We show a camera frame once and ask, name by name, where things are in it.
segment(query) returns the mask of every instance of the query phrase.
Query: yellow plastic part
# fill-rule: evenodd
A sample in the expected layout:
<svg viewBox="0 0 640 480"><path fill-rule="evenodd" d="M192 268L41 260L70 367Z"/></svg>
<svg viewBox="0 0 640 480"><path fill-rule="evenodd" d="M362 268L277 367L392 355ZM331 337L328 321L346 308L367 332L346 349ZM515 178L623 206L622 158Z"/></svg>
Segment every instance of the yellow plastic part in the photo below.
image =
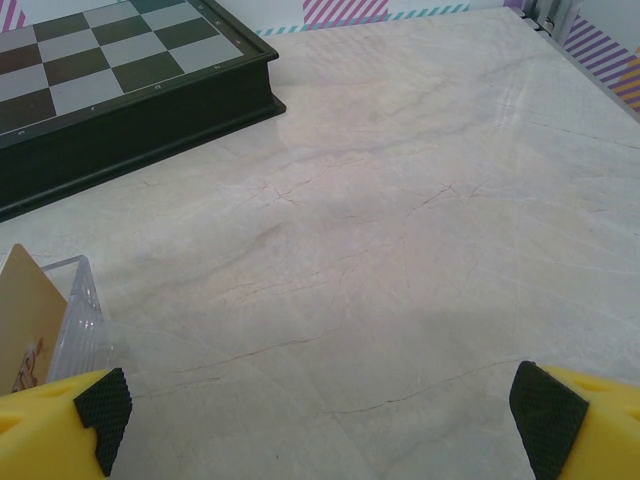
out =
<svg viewBox="0 0 640 480"><path fill-rule="evenodd" d="M558 480L640 479L640 388L542 367L589 402Z"/></svg>
<svg viewBox="0 0 640 480"><path fill-rule="evenodd" d="M0 478L105 478L95 457L95 429L84 428L74 398L107 370L0 397Z"/></svg>

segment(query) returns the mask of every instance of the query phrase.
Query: black chessboard frame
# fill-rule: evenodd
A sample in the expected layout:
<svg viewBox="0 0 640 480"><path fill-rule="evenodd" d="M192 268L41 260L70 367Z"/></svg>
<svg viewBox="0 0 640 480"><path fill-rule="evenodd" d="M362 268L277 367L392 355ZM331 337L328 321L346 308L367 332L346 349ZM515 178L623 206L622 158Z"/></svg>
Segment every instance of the black chessboard frame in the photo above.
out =
<svg viewBox="0 0 640 480"><path fill-rule="evenodd" d="M243 55L0 135L0 222L286 110L278 53L215 1L186 1Z"/></svg>

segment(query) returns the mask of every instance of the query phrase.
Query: light gray square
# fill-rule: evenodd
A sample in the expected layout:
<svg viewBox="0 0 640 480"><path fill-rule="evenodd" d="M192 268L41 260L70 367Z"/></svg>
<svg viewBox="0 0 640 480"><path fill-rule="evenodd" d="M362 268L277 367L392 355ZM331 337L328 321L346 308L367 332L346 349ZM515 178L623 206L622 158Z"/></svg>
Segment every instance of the light gray square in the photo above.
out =
<svg viewBox="0 0 640 480"><path fill-rule="evenodd" d="M197 72L243 54L222 35L206 38L199 42L169 50L185 73Z"/></svg>
<svg viewBox="0 0 640 480"><path fill-rule="evenodd" d="M38 43L43 62L57 60L98 46L98 41L91 30L82 30Z"/></svg>
<svg viewBox="0 0 640 480"><path fill-rule="evenodd" d="M156 34L151 32L104 45L102 51L104 56L107 57L109 65L117 67L157 53L166 52L167 49L160 39L156 37Z"/></svg>
<svg viewBox="0 0 640 480"><path fill-rule="evenodd" d="M58 115L75 112L123 95L111 70L76 78L51 87L51 97Z"/></svg>
<svg viewBox="0 0 640 480"><path fill-rule="evenodd" d="M84 12L84 18L91 28L117 22L125 18L136 17L138 11L130 2L114 3L106 7Z"/></svg>
<svg viewBox="0 0 640 480"><path fill-rule="evenodd" d="M47 75L42 64L5 73L0 75L0 102L48 87Z"/></svg>
<svg viewBox="0 0 640 480"><path fill-rule="evenodd" d="M33 27L18 28L0 35L0 53L36 43Z"/></svg>
<svg viewBox="0 0 640 480"><path fill-rule="evenodd" d="M161 28L200 18L200 16L190 3L181 3L142 14L142 18L151 27L151 30L160 30Z"/></svg>

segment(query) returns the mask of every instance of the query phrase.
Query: black rubber pad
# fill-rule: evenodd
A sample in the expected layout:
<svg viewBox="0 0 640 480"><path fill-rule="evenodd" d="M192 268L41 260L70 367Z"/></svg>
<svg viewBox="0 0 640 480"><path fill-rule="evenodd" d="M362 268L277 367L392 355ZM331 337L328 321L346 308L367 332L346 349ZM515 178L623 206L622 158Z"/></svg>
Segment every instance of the black rubber pad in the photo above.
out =
<svg viewBox="0 0 640 480"><path fill-rule="evenodd" d="M509 394L511 413L537 480L556 480L589 402L533 362L522 362Z"/></svg>
<svg viewBox="0 0 640 480"><path fill-rule="evenodd" d="M102 472L108 477L118 455L132 408L131 395L122 369L111 370L76 397L74 402L82 425L96 429L96 459Z"/></svg>

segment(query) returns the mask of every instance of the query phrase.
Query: pink striped tape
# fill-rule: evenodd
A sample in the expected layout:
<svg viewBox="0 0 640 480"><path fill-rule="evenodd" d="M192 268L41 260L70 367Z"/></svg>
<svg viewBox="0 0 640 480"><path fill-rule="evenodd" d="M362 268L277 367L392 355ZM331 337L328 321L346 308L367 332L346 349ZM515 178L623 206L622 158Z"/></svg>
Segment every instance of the pink striped tape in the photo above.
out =
<svg viewBox="0 0 640 480"><path fill-rule="evenodd" d="M304 0L304 23L309 29L381 21L389 0Z"/></svg>
<svg viewBox="0 0 640 480"><path fill-rule="evenodd" d="M0 0L0 33L24 27L26 17L17 0Z"/></svg>

